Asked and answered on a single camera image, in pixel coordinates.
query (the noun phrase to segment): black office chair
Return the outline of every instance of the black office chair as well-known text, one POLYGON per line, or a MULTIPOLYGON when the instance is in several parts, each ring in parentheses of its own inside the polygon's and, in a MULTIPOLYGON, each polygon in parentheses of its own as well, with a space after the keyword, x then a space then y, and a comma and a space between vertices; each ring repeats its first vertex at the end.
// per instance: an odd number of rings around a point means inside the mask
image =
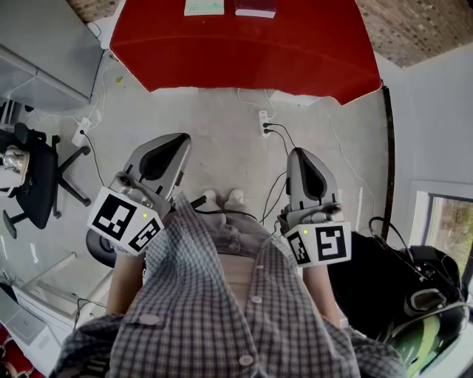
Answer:
POLYGON ((69 159, 58 166, 56 145, 60 142, 58 135, 52 137, 52 146, 46 143, 46 134, 30 130, 23 123, 15 125, 15 131, 9 133, 0 130, 0 151, 5 151, 9 145, 16 145, 21 150, 30 153, 30 164, 24 184, 13 191, 16 201, 24 211, 17 216, 8 216, 3 211, 5 226, 10 235, 16 239, 15 224, 29 219, 37 228, 43 230, 52 214, 61 217, 58 211, 58 186, 72 194, 81 204, 89 206, 90 199, 82 197, 64 178, 66 169, 82 154, 90 153, 89 147, 80 147, 69 159))

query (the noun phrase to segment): shirt button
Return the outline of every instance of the shirt button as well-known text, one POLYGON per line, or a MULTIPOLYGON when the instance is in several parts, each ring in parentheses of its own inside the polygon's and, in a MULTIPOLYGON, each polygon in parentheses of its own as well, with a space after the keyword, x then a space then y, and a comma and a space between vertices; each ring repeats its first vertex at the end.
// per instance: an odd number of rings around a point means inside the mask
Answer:
POLYGON ((147 326, 155 326, 160 322, 160 317, 153 314, 143 314, 140 316, 140 323, 147 326))
POLYGON ((245 354, 239 358, 238 362, 241 366, 249 366, 254 362, 254 358, 249 354, 245 354))
POLYGON ((251 297, 251 302, 253 303, 261 303, 263 299, 259 297, 258 295, 255 295, 254 297, 251 297))

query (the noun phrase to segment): white shoe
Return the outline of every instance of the white shoe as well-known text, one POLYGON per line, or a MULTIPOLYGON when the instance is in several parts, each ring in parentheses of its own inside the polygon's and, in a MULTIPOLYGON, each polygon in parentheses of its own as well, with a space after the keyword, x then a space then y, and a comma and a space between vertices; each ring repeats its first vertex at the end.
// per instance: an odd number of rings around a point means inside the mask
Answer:
POLYGON ((238 202, 240 204, 245 203, 245 196, 243 194, 243 190, 241 189, 233 189, 228 196, 229 202, 238 202))
POLYGON ((214 189, 207 189, 203 195, 205 197, 207 197, 207 199, 210 201, 210 202, 216 202, 217 201, 217 194, 215 193, 215 190, 214 189))

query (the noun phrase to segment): red table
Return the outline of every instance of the red table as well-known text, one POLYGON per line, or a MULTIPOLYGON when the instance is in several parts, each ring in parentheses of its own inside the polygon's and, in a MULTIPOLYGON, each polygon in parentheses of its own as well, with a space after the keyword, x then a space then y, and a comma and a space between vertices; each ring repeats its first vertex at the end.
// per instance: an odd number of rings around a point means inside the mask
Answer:
POLYGON ((185 0, 128 0, 111 50, 150 92, 278 89, 341 104, 381 87, 354 0, 277 0, 276 17, 184 16, 185 0))

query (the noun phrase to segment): concrete floor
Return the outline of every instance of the concrete floor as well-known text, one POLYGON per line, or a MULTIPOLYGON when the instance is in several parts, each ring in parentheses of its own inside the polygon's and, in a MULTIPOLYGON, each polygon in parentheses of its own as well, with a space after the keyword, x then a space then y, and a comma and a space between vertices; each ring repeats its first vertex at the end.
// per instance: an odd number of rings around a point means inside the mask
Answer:
MULTIPOLYGON (((103 87, 102 71, 110 62, 105 57, 95 91, 100 95, 101 109, 103 87)), ((241 102, 236 89, 202 89, 198 94, 150 94, 120 63, 114 62, 105 73, 106 103, 103 122, 89 132, 104 182, 123 168, 130 153, 140 144, 167 133, 186 132, 192 137, 192 155, 182 181, 182 188, 190 200, 196 199, 208 188, 221 196, 230 189, 240 187, 245 191, 251 211, 259 219, 271 185, 286 170, 285 151, 276 134, 268 138, 260 135, 258 108, 241 102)), ((242 90, 245 100, 260 104, 271 113, 264 92, 242 90)), ((387 130, 384 101, 381 92, 369 94, 353 103, 340 106, 331 98, 324 98, 312 106, 274 103, 277 115, 273 122, 286 125, 295 144, 312 151, 334 173, 345 218, 355 225, 358 212, 360 187, 364 186, 360 228, 367 226, 373 214, 382 215, 387 190, 387 130), (330 120, 341 140, 344 152, 356 173, 367 181, 375 197, 352 172, 344 161, 337 140, 330 127, 330 120)), ((92 106, 68 114, 78 118, 89 115, 92 106)), ((24 115, 25 123, 48 133, 59 134, 62 143, 59 159, 64 161, 74 150, 72 135, 77 125, 65 117, 48 117, 38 112, 24 115)), ((97 120, 97 113, 92 116, 97 120)), ((80 192, 94 199, 101 183, 93 155, 81 157, 68 171, 70 182, 80 192)), ((276 185, 268 207, 276 201, 284 180, 276 185)), ((276 214, 287 204, 283 193, 279 203, 265 222, 273 231, 276 214)), ((78 295, 86 295, 94 282, 107 272, 107 268, 90 258, 85 246, 86 218, 89 209, 82 207, 64 190, 60 189, 59 207, 63 216, 52 216, 45 230, 37 230, 29 221, 18 225, 18 240, 14 241, 0 222, 0 235, 4 248, 0 265, 13 277, 28 281, 71 252, 78 254, 80 269, 68 272, 56 284, 69 288, 78 295), (34 245, 36 258, 32 256, 34 245)), ((0 208, 10 215, 20 213, 16 201, 0 199, 0 208)))

